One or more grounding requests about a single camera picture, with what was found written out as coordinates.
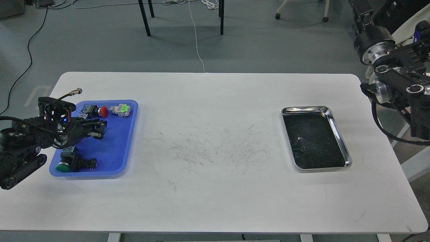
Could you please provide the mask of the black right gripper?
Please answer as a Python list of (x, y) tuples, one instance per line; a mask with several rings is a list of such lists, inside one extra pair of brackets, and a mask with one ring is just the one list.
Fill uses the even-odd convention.
[(371, 66), (394, 49), (395, 41), (385, 27), (374, 24), (373, 9), (353, 9), (353, 13), (357, 28), (354, 50), (362, 64)]

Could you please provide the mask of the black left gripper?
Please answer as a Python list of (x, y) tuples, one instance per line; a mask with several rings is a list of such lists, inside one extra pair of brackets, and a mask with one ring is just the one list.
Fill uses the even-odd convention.
[(57, 124), (57, 132), (53, 147), (63, 149), (78, 144), (82, 139), (92, 136), (94, 139), (102, 140), (105, 135), (106, 120), (86, 120), (72, 118), (69, 123)]

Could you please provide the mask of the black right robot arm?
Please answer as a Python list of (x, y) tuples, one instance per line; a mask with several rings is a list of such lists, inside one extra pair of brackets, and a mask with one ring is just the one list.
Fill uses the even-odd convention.
[[(375, 78), (360, 85), (371, 100), (377, 127), (394, 141), (429, 146), (429, 76), (424, 63), (429, 60), (429, 22), (415, 27), (412, 43), (396, 47), (390, 32), (373, 23), (369, 4), (352, 2), (356, 24), (353, 43), (362, 64), (372, 67)], [(410, 135), (420, 141), (399, 138), (384, 130), (378, 121), (376, 105), (395, 109), (410, 126)]]

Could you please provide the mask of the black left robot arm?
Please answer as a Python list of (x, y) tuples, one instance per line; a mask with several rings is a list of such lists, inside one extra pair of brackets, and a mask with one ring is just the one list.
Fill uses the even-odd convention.
[(12, 121), (11, 127), (1, 130), (1, 188), (12, 189), (42, 167), (47, 156), (41, 150), (62, 149), (93, 136), (103, 139), (106, 120), (84, 119), (60, 115), (56, 118), (39, 116), (19, 119), (1, 116)]

